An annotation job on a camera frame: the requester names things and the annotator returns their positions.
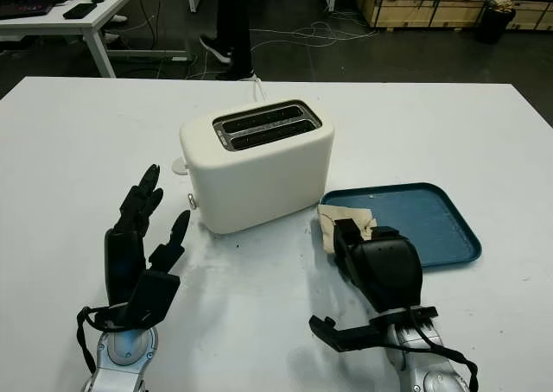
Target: white toaster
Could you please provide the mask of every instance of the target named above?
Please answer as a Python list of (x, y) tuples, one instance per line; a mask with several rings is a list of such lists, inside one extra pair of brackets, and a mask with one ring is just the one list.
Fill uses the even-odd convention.
[(262, 224), (319, 201), (334, 127), (300, 100), (252, 104), (181, 127), (188, 195), (211, 231)]

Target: blue tray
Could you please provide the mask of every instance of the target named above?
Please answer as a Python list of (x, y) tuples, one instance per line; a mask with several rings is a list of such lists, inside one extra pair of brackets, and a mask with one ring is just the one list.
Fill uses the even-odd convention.
[(371, 209), (378, 225), (396, 228), (415, 245), (423, 267), (470, 262), (482, 251), (448, 195), (429, 183), (332, 191), (321, 203)]

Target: table leg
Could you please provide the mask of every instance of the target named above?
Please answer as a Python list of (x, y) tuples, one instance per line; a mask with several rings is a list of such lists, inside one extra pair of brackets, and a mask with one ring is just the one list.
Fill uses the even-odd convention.
[(92, 53), (96, 67), (100, 71), (100, 75), (106, 78), (115, 79), (115, 72), (111, 66), (110, 59), (105, 51), (104, 43), (98, 31), (85, 31), (83, 33), (85, 37), (86, 45)]

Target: robotic hand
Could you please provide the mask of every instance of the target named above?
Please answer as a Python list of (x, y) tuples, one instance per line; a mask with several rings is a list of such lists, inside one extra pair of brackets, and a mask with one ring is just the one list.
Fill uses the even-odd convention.
[[(434, 307), (420, 307), (423, 269), (415, 247), (389, 227), (373, 228), (365, 241), (351, 219), (334, 225), (336, 264), (369, 300), (379, 316), (368, 326), (335, 330), (329, 317), (312, 316), (311, 331), (336, 351), (384, 347), (399, 374), (402, 392), (476, 392), (478, 367), (443, 346), (432, 325)], [(471, 372), (470, 387), (450, 360)]]
[[(140, 184), (130, 189), (119, 208), (121, 217), (105, 234), (105, 285), (110, 305), (84, 307), (77, 315), (77, 340), (92, 372), (84, 392), (145, 391), (143, 374), (157, 349), (155, 325), (165, 319), (181, 283), (168, 272), (184, 252), (181, 244), (190, 219), (190, 211), (176, 219), (168, 243), (154, 250), (146, 269), (143, 237), (149, 216), (163, 197), (163, 190), (156, 189), (159, 172), (159, 166), (152, 165)], [(85, 321), (103, 332), (98, 366), (86, 348)]]

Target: table surface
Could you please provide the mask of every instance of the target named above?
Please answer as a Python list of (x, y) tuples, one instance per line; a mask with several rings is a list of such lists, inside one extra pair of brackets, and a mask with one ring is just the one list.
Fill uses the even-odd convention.
[(121, 8), (126, 0), (104, 0), (82, 19), (65, 19), (63, 14), (79, 3), (91, 0), (73, 0), (54, 6), (46, 15), (0, 20), (0, 31), (7, 29), (95, 28)]
[[(482, 243), (476, 262), (424, 274), (447, 345), (481, 390), (552, 390), (553, 131), (510, 85), (264, 83), (317, 103), (336, 128), (327, 189), (427, 181)], [(79, 390), (75, 315), (106, 303), (104, 233), (151, 163), (162, 204), (145, 249), (188, 207), (171, 172), (180, 125), (253, 101), (253, 84), (26, 78), (0, 101), (0, 389)], [(193, 212), (181, 287), (146, 373), (153, 391), (397, 391), (381, 350), (339, 355), (312, 313), (364, 325), (366, 303), (321, 250), (315, 208), (215, 236)], [(99, 333), (87, 330), (89, 346)]]

